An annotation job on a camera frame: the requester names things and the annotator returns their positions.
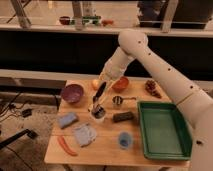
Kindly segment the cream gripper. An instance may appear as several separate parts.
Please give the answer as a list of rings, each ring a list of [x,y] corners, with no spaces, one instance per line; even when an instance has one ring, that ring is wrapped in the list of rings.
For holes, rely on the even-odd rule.
[[[104,99],[106,93],[110,90],[114,83],[114,80],[99,80],[99,89],[93,96],[93,102],[96,102],[98,100],[101,101],[102,99]]]

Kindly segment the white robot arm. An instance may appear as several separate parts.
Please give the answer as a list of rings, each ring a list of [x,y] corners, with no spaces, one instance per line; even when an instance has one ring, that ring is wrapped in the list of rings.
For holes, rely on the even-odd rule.
[[[155,54],[142,31],[123,30],[118,43],[98,77],[99,84],[106,82],[108,91],[137,59],[194,129],[189,171],[213,171],[213,98]]]

